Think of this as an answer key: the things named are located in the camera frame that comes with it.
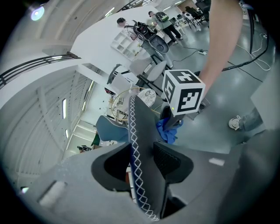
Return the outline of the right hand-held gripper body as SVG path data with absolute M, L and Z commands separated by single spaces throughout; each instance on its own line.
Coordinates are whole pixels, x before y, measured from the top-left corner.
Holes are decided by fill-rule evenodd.
M 184 117 L 199 111 L 205 84 L 190 70 L 166 70 L 162 83 L 162 98 L 173 117 Z

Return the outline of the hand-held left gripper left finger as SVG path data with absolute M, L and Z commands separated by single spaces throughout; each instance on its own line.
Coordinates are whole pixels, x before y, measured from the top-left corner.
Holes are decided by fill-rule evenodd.
M 129 159 L 129 143 L 71 156 L 38 177 L 21 199 L 43 224 L 150 224 L 130 196 Z

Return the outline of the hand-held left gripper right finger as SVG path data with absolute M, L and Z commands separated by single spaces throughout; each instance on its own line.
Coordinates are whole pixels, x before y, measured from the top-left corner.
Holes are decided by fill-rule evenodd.
M 260 222 L 280 166 L 280 132 L 266 130 L 229 154 L 153 144 L 153 209 L 170 224 Z

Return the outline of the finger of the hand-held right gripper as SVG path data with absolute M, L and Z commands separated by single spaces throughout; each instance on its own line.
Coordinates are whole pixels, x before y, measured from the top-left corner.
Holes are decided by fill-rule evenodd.
M 168 131 L 179 127 L 183 115 L 173 115 L 169 105 L 162 105 L 160 120 L 162 119 L 164 120 L 162 129 L 163 131 Z

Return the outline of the blue cloth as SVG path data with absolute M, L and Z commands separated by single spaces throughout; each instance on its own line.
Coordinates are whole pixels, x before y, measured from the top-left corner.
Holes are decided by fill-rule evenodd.
M 162 137 L 162 139 L 168 143 L 168 144 L 173 144 L 175 140 L 177 139 L 177 129 L 180 128 L 183 125 L 183 120 L 179 121 L 178 124 L 175 124 L 168 130 L 163 130 L 163 126 L 167 123 L 169 118 L 161 119 L 157 122 L 156 128 Z

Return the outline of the blue cushion with white stitching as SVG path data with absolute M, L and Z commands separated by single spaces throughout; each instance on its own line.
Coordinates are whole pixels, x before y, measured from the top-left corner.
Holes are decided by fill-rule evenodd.
M 158 118 L 137 96 L 129 98 L 128 134 L 131 144 L 130 166 L 136 203 L 150 221 L 159 221 L 165 204 L 167 156 L 154 149 L 163 142 L 157 128 Z

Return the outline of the person's right forearm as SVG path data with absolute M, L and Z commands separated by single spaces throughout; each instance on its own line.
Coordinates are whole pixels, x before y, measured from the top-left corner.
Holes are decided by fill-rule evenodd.
M 206 65 L 199 78 L 206 95 L 230 59 L 240 36 L 243 11 L 238 0 L 211 0 L 209 16 L 210 42 Z

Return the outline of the round patterned side table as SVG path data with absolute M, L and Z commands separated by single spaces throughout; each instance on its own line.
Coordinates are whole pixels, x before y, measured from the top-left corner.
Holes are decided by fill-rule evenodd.
M 114 98 L 111 106 L 112 117 L 115 121 L 124 122 L 128 120 L 129 98 L 131 96 L 138 96 L 149 108 L 159 98 L 151 88 L 133 87 L 122 91 Z

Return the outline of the grey chair black legs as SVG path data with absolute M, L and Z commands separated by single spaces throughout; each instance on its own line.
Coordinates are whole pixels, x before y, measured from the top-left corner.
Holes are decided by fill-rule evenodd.
M 166 61 L 162 61 L 159 64 L 156 64 L 150 71 L 147 77 L 144 76 L 144 71 L 146 68 L 151 65 L 154 61 L 149 57 L 145 59 L 136 59 L 131 62 L 129 70 L 141 81 L 143 81 L 148 87 L 151 88 L 150 84 L 163 92 L 160 87 L 154 84 L 154 82 L 162 75 L 164 76 L 164 71 L 167 66 Z

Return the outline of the blue curved chair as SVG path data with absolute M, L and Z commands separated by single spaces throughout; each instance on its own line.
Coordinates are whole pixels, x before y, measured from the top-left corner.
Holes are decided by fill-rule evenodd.
M 128 127 L 115 122 L 107 116 L 101 115 L 98 118 L 95 126 L 97 128 L 100 140 L 102 141 L 113 140 L 118 143 L 129 141 Z

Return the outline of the black and white appliance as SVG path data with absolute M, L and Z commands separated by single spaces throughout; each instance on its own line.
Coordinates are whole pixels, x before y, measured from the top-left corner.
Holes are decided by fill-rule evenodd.
M 123 73 L 120 73 L 117 71 L 117 68 L 122 66 L 122 64 L 116 64 L 116 66 L 113 68 L 111 73 L 109 74 L 107 85 L 111 84 L 115 88 L 124 88 L 124 87 L 132 87 L 133 82 L 128 81 L 123 74 L 129 73 L 130 71 L 125 71 Z

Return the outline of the person's blue jeans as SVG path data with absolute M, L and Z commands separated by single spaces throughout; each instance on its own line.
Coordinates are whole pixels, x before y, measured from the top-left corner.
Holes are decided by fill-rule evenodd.
M 238 121 L 238 126 L 240 130 L 252 131 L 263 124 L 263 120 L 256 108 L 254 108 L 249 114 L 244 115 Z

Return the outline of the white cubby shelf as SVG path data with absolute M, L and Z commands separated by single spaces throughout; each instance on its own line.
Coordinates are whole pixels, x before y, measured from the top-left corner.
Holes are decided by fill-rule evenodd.
M 140 40 L 132 40 L 124 31 L 121 31 L 111 43 L 111 47 L 114 50 L 130 61 L 140 58 L 146 53 L 141 46 L 142 42 Z

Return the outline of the green backpack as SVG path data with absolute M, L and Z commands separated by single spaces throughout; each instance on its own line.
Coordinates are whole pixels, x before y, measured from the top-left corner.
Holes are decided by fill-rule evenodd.
M 169 16 L 162 11 L 157 12 L 156 17 L 160 22 L 166 22 L 169 20 Z

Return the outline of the black office chair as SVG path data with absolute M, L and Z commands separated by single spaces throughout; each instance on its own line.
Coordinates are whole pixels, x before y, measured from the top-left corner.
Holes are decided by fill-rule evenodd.
M 211 0 L 196 0 L 195 5 L 202 11 L 204 19 L 201 21 L 209 21 L 209 12 L 211 6 Z

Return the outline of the black balcony railing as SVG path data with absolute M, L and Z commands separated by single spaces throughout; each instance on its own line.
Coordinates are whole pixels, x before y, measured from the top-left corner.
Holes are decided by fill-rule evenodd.
M 5 85 L 7 85 L 9 82 L 11 82 L 13 79 L 17 78 L 21 74 L 31 71 L 33 69 L 56 62 L 76 59 L 81 58 L 68 51 L 66 54 L 45 56 L 21 63 L 0 74 L 0 89 L 2 89 Z

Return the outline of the round ceiling lamp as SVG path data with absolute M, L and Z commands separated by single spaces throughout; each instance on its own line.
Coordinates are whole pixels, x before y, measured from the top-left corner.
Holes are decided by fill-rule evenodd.
M 44 15 L 45 9 L 43 6 L 40 6 L 37 9 L 34 9 L 31 13 L 31 20 L 37 21 Z

